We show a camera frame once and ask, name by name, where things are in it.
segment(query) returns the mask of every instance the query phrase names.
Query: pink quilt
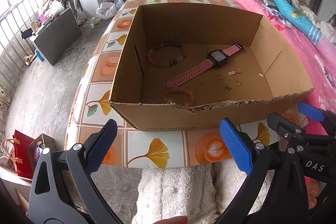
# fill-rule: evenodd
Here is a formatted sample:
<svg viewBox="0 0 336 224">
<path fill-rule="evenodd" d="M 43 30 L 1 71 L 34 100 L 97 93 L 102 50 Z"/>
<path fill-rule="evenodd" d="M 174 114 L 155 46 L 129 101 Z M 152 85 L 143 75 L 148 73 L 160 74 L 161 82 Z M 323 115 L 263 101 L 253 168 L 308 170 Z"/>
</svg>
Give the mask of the pink quilt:
<svg viewBox="0 0 336 224">
<path fill-rule="evenodd" d="M 305 98 L 304 102 L 317 108 L 336 112 L 336 48 L 325 39 L 321 39 L 315 47 L 301 31 L 288 22 L 276 9 L 265 6 L 259 0 L 234 1 L 244 10 L 267 17 L 293 47 L 315 88 Z M 309 121 L 305 130 L 307 133 L 326 134 L 323 127 L 314 121 Z"/>
</svg>

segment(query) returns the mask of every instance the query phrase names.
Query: white fluffy towel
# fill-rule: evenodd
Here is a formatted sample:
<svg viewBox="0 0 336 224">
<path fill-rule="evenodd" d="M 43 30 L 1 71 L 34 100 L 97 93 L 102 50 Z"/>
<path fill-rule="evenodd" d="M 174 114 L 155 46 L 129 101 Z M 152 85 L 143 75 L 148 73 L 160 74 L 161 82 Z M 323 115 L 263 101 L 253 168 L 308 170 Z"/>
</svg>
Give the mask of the white fluffy towel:
<svg viewBox="0 0 336 224">
<path fill-rule="evenodd" d="M 189 216 L 189 223 L 213 223 L 218 214 L 211 169 L 212 164 L 143 169 L 132 224 L 152 224 L 175 216 Z"/>
<path fill-rule="evenodd" d="M 143 169 L 132 224 L 152 224 L 175 216 L 189 216 L 189 224 L 212 224 L 245 178 L 233 159 L 191 167 Z M 250 213 L 261 208 L 271 181 L 270 172 Z"/>
</svg>

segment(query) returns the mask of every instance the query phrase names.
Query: pink beaded bracelet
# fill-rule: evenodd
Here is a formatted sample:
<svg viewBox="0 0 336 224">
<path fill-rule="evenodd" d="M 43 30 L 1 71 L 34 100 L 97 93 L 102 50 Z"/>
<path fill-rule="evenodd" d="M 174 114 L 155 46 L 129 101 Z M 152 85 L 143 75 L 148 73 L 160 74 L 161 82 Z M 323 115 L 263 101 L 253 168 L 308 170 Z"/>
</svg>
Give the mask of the pink beaded bracelet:
<svg viewBox="0 0 336 224">
<path fill-rule="evenodd" d="M 163 62 L 157 62 L 155 61 L 153 58 L 152 58 L 152 53 L 157 51 L 158 49 L 160 48 L 163 48 L 163 47 L 166 47 L 166 46 L 173 46 L 173 47 L 178 47 L 182 50 L 182 54 L 179 55 L 177 58 L 174 58 L 172 60 L 170 60 L 169 62 L 167 63 L 163 63 Z M 155 45 L 154 48 L 150 49 L 148 52 L 147 52 L 147 59 L 148 61 L 154 65 L 154 66 L 157 66 L 157 67 L 169 67 L 171 65 L 174 65 L 180 61 L 182 61 L 185 57 L 187 56 L 187 51 L 184 49 L 184 46 L 181 44 L 181 43 L 175 43 L 175 42 L 164 42 L 164 43 L 161 43 L 161 44 L 157 44 Z"/>
<path fill-rule="evenodd" d="M 196 99 L 196 97 L 194 96 L 194 93 L 188 89 L 184 89 L 184 88 L 180 88 L 180 87 L 171 87 L 169 89 L 165 88 L 161 94 L 161 97 L 163 98 L 163 102 L 164 103 L 173 103 L 174 101 L 172 99 L 168 99 L 166 96 L 168 93 L 185 93 L 185 94 L 188 94 L 190 96 L 190 100 L 185 103 L 184 105 L 183 104 L 180 104 L 180 103 L 176 103 L 176 105 L 178 106 L 185 106 L 185 107 L 188 107 L 188 106 L 192 106 L 194 104 L 194 101 Z"/>
</svg>

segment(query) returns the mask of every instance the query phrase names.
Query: blue pillow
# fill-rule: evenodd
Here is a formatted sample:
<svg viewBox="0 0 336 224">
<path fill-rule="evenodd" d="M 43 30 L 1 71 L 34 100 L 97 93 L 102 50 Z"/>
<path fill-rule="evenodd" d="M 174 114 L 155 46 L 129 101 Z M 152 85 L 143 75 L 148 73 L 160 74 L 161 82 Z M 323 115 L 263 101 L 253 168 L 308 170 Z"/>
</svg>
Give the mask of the blue pillow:
<svg viewBox="0 0 336 224">
<path fill-rule="evenodd" d="M 312 22 L 305 16 L 298 14 L 298 11 L 291 5 L 290 0 L 273 0 L 279 12 L 296 28 L 303 32 L 308 39 L 317 45 L 320 41 L 322 33 L 317 29 Z"/>
</svg>

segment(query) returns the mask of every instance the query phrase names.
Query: pink watch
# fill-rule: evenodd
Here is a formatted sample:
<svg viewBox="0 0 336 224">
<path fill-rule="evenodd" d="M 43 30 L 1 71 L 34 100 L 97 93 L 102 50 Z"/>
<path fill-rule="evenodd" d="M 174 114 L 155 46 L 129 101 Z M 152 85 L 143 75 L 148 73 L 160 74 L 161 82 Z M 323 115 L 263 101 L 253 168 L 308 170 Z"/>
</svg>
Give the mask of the pink watch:
<svg viewBox="0 0 336 224">
<path fill-rule="evenodd" d="M 174 86 L 182 85 L 190 79 L 193 79 L 201 73 L 205 72 L 207 69 L 210 69 L 211 67 L 224 66 L 229 61 L 229 56 L 242 49 L 243 47 L 241 45 L 235 43 L 233 46 L 226 48 L 225 50 L 214 50 L 212 52 L 209 52 L 207 58 L 201 64 L 197 65 L 191 70 L 188 70 L 187 72 L 180 74 L 173 79 L 170 79 L 166 83 L 166 87 L 171 88 Z"/>
</svg>

